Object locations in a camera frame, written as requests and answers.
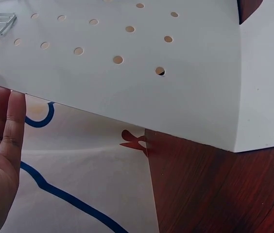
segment blue line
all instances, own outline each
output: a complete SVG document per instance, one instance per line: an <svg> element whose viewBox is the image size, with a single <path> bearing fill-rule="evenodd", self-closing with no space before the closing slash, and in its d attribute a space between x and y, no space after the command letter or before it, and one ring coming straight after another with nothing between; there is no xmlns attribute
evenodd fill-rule
<svg viewBox="0 0 274 233"><path fill-rule="evenodd" d="M43 176L35 170L32 166L24 163L21 161L20 168L27 171L29 175L32 176L32 178L35 180L37 185L43 189L44 191L47 191L62 200L65 200L66 202L70 203L71 205L75 206L79 210L82 210L83 212L93 216L98 221L106 225L108 228L110 228L115 233L128 233L123 227L121 227L117 222L109 218L107 215L103 214L102 212L99 212L98 210L94 209L93 207L89 206L88 204L84 203L83 201L77 199L73 195L56 188L55 186L49 184Z"/></svg>
<svg viewBox="0 0 274 233"><path fill-rule="evenodd" d="M53 119L54 112L55 112L54 102L49 102L48 106L49 106L48 115L43 120L41 120L41 121L34 121L34 120L31 120L29 117L26 116L25 122L28 125L30 125L32 127L35 127L35 128L42 128L42 127L46 126L47 124L49 124L50 121Z"/></svg>

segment wooden table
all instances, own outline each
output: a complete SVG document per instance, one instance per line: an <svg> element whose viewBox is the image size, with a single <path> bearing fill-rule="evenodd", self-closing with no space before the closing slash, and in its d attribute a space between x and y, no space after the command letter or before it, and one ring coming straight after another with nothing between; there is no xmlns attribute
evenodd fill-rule
<svg viewBox="0 0 274 233"><path fill-rule="evenodd" d="M261 2L239 2L241 22ZM274 148L235 154L145 135L161 233L274 232Z"/></svg>

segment white cardboard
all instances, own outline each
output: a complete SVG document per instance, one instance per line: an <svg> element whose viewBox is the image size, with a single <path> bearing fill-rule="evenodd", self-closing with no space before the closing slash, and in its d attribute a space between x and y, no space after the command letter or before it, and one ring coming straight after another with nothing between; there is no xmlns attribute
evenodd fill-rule
<svg viewBox="0 0 274 233"><path fill-rule="evenodd" d="M255 22L242 26L236 0L146 0L142 9L126 0L0 2L1 11L17 14L17 23L0 39L0 85L225 150L272 146L274 136L260 130L268 128L274 114L263 123L246 110L256 101L256 92L246 87L265 80L246 67L262 64L262 55L252 53L260 53L270 39L264 43L260 33L274 33L254 17L269 17L272 2L264 0L261 12L249 19ZM35 20L33 13L39 14ZM59 22L60 15L66 20ZM91 19L99 23L90 25ZM274 24L274 17L269 20ZM136 30L128 33L127 26ZM164 41L166 35L172 43ZM259 36L260 47L246 44ZM22 43L14 46L18 38ZM42 50L45 41L50 47ZM84 54L74 55L76 47ZM123 64L112 62L116 55ZM264 71L269 79L272 55L263 56L272 69ZM164 76L155 74L159 66ZM267 88L265 95L271 95ZM270 110L261 107L266 105L261 99L263 116ZM261 124L248 125L249 117L253 125Z"/></svg>

